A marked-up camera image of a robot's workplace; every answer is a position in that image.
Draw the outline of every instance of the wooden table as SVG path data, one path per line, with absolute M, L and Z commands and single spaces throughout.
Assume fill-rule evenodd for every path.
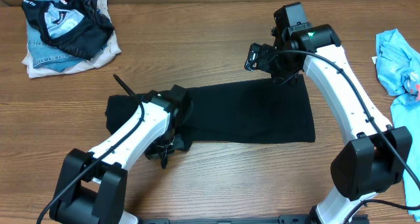
M 110 6 L 122 53 L 109 65 L 76 75 L 28 79 L 26 24 L 18 7 L 0 8 L 0 223 L 35 223 L 52 198 L 65 155 L 108 138 L 110 95 L 268 78 L 243 69 L 249 45 L 271 44 L 277 3 Z M 304 2 L 314 26 L 331 24 L 372 101 L 391 119 L 393 100 L 377 81 L 375 34 L 398 28 L 420 49 L 418 1 Z M 168 168 L 142 157 L 129 174 L 126 209 L 144 218 L 272 217 L 308 213 L 333 186 L 331 161 L 343 147 L 335 119 L 305 78 L 315 143 L 194 143 Z M 402 183 L 379 198 L 403 204 Z M 413 223 L 406 211 L 369 205 L 372 223 Z

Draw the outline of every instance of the black mount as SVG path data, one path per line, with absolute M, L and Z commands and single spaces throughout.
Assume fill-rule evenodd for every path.
M 412 138 L 408 129 L 389 128 L 384 132 L 397 153 L 407 161 Z M 331 176 L 337 190 L 351 201 L 371 192 L 385 192 L 391 185 L 402 180 L 403 165 L 374 134 L 364 133 L 349 141 L 331 163 Z
M 73 149 L 64 159 L 54 196 L 94 161 L 93 153 Z M 50 218 L 60 223 L 118 223 L 124 211 L 127 170 L 121 164 L 101 163 L 83 180 L 102 179 L 96 193 L 77 182 L 50 209 Z
M 251 44 L 245 69 L 270 73 L 275 83 L 296 79 L 306 58 L 294 54 L 278 55 L 278 51 L 299 50 L 315 53 L 318 47 L 341 44 L 330 25 L 312 27 L 306 19 L 301 3 L 283 6 L 274 13 L 274 20 L 276 27 L 271 30 L 271 34 L 275 37 L 273 46 Z

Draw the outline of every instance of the folded clothing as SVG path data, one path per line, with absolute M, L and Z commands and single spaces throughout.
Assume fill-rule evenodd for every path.
M 97 0 L 97 11 L 110 18 L 107 0 Z M 29 78 L 53 76 L 58 74 L 74 74 L 99 68 L 111 61 L 121 52 L 117 43 L 115 31 L 109 38 L 103 50 L 92 59 L 83 60 L 69 55 L 56 47 L 50 47 L 41 41 L 40 33 L 28 24 L 28 53 L 22 61 L 27 66 Z
M 110 20 L 96 11 L 96 5 L 96 0 L 24 0 L 22 9 L 44 43 L 90 60 L 114 32 Z
M 407 164 L 420 177 L 420 54 L 395 29 L 376 35 L 376 70 L 391 96 L 398 96 L 390 110 L 394 127 L 406 126 L 413 142 Z M 403 173 L 407 206 L 417 206 L 420 191 L 407 171 Z M 408 211 L 420 221 L 420 210 Z
M 178 127 L 186 148 L 193 141 L 236 143 L 314 142 L 315 129 L 302 75 L 296 84 L 271 79 L 188 89 L 193 110 Z M 135 112 L 130 97 L 108 99 L 106 127 L 115 133 Z

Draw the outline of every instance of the cable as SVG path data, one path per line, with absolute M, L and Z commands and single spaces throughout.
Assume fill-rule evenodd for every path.
M 276 51 L 274 53 L 274 56 L 278 56 L 278 55 L 287 55 L 287 54 L 297 54 L 297 55 L 306 55 L 306 56 L 313 56 L 315 58 L 318 58 L 320 60 L 323 60 L 324 62 L 328 63 L 329 65 L 331 65 L 332 67 L 334 67 L 334 69 L 337 70 L 337 73 L 340 73 L 347 81 L 347 83 L 350 85 L 350 87 L 352 88 L 352 90 L 354 91 L 354 94 L 356 95 L 360 106 L 362 106 L 363 111 L 366 113 L 367 116 L 367 120 L 372 124 L 373 128 L 376 130 L 376 132 L 378 133 L 378 135 L 380 136 L 380 138 L 385 142 L 385 144 L 388 146 L 388 148 L 391 150 L 391 152 L 394 154 L 394 156 L 397 158 L 397 160 L 404 166 L 404 169 L 408 172 L 409 176 L 414 180 L 414 183 L 417 185 L 417 188 L 419 188 L 420 190 L 420 181 L 419 179 L 416 177 L 416 175 L 414 174 L 414 172 L 411 170 L 411 168 L 407 165 L 407 163 L 404 161 L 404 159 L 401 158 L 401 156 L 398 154 L 398 152 L 395 150 L 395 148 L 393 147 L 393 145 L 389 142 L 389 140 L 385 137 L 385 135 L 383 134 L 383 132 L 381 131 L 381 129 L 379 129 L 378 125 L 376 124 L 374 118 L 371 116 L 371 114 L 369 113 L 368 108 L 366 107 L 362 97 L 359 94 L 359 91 L 357 90 L 356 86 L 354 86 L 353 82 L 351 81 L 351 79 L 348 77 L 348 75 L 346 74 L 346 72 L 344 72 L 344 70 L 342 68 L 340 68 L 338 65 L 336 65 L 334 62 L 328 60 L 327 58 L 317 55 L 315 53 L 309 53 L 306 51 L 296 51 L 296 50 L 284 50 L 284 51 Z M 350 213 L 347 215 L 347 217 L 344 220 L 343 224 L 347 224 L 348 220 L 350 220 L 350 218 L 363 206 L 367 203 L 377 203 L 377 204 L 386 204 L 395 208 L 400 208 L 403 210 L 420 210 L 420 204 L 414 207 L 409 207 L 409 206 L 405 206 L 405 205 L 401 205 L 401 204 L 395 204 L 393 202 L 389 202 L 389 201 L 384 201 L 384 200 L 376 200 L 376 199 L 368 199 L 368 200 L 363 200 L 361 201 L 356 207 L 354 207 Z
M 112 145 L 103 155 L 99 156 L 93 163 L 91 163 L 86 169 L 84 169 L 77 177 L 75 177 L 72 182 L 70 182 L 60 193 L 57 194 L 42 210 L 42 212 L 39 214 L 39 217 L 37 219 L 37 224 L 41 224 L 42 219 L 44 218 L 45 214 L 48 212 L 48 210 L 51 209 L 51 207 L 77 182 L 79 182 L 84 176 L 86 176 L 92 169 L 97 167 L 99 163 L 111 152 L 113 152 L 121 143 L 123 143 L 130 135 L 136 131 L 136 129 L 140 126 L 140 124 L 144 120 L 144 107 L 141 103 L 141 100 L 138 99 L 136 94 L 117 76 L 114 74 L 114 78 L 117 80 L 117 82 L 124 88 L 124 90 L 130 95 L 132 99 L 134 99 L 136 102 L 138 102 L 138 105 L 141 108 L 142 115 L 138 119 L 138 122 L 136 125 L 126 134 L 124 135 L 116 144 Z

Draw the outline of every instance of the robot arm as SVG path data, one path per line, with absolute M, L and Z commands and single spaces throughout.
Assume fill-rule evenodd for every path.
M 383 146 L 342 72 L 354 84 L 379 129 L 405 161 L 411 135 L 405 127 L 394 129 L 372 103 L 352 72 L 341 41 L 331 26 L 312 27 L 300 3 L 282 7 L 274 13 L 274 19 L 274 45 L 252 44 L 245 69 L 268 72 L 274 83 L 293 80 L 303 70 L 320 89 L 339 124 L 345 147 L 331 164 L 335 186 L 324 201 L 312 208 L 305 223 L 340 224 L 361 201 L 399 183 L 404 171 L 402 164 Z M 284 50 L 290 54 L 281 55 Z M 335 63 L 342 72 L 320 58 L 294 55 L 293 51 L 316 53 Z
M 67 187 L 74 177 L 138 125 L 114 151 L 100 162 L 99 166 L 95 167 L 93 172 L 83 178 L 86 182 L 99 183 L 98 192 L 81 186 L 81 181 L 78 181 L 51 206 L 51 219 L 65 224 L 141 223 L 141 219 L 124 211 L 128 171 L 143 153 L 149 156 L 158 154 L 161 157 L 162 167 L 165 167 L 168 152 L 183 150 L 183 143 L 178 135 L 175 135 L 175 129 L 188 115 L 190 99 L 186 89 L 174 85 L 166 93 L 151 91 L 144 95 L 139 103 L 142 103 L 144 107 L 144 119 L 140 125 L 138 121 L 142 118 L 142 110 L 138 107 L 133 116 L 109 139 L 88 152 L 75 148 L 67 155 L 54 197 Z

